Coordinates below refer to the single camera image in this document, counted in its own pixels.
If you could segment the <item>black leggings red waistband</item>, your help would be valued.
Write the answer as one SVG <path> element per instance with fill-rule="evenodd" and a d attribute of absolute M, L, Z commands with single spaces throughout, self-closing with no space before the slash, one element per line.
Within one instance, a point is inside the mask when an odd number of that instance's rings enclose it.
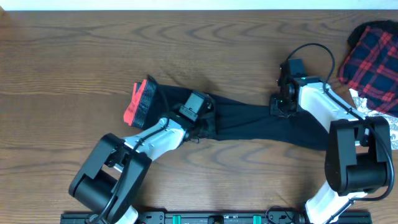
<path fill-rule="evenodd" d="M 137 82 L 123 120 L 129 126 L 148 129 L 168 110 L 185 103 L 191 92 L 188 88 L 159 85 L 150 79 Z M 216 113 L 214 140 L 268 139 L 317 151 L 328 148 L 328 132 L 308 112 L 281 118 L 270 115 L 268 106 L 249 105 L 217 95 L 211 98 Z"/>

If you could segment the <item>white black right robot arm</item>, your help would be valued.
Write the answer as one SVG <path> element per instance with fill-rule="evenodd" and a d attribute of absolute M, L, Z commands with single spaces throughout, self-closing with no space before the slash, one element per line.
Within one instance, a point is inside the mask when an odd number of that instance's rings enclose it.
<path fill-rule="evenodd" d="M 379 201 L 394 187 L 389 123 L 367 117 L 317 77 L 281 76 L 270 113 L 289 118 L 310 113 L 328 133 L 326 181 L 305 203 L 307 223 L 336 223 L 357 201 Z"/>

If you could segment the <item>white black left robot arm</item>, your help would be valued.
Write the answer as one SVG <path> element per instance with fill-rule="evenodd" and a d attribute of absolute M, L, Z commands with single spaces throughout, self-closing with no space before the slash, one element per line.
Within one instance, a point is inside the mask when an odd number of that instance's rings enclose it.
<path fill-rule="evenodd" d="M 85 223 L 134 223 L 132 203 L 153 161 L 185 141 L 216 133 L 214 109 L 194 113 L 183 105 L 134 136 L 109 133 L 96 144 L 69 186 L 69 194 L 92 211 Z"/>

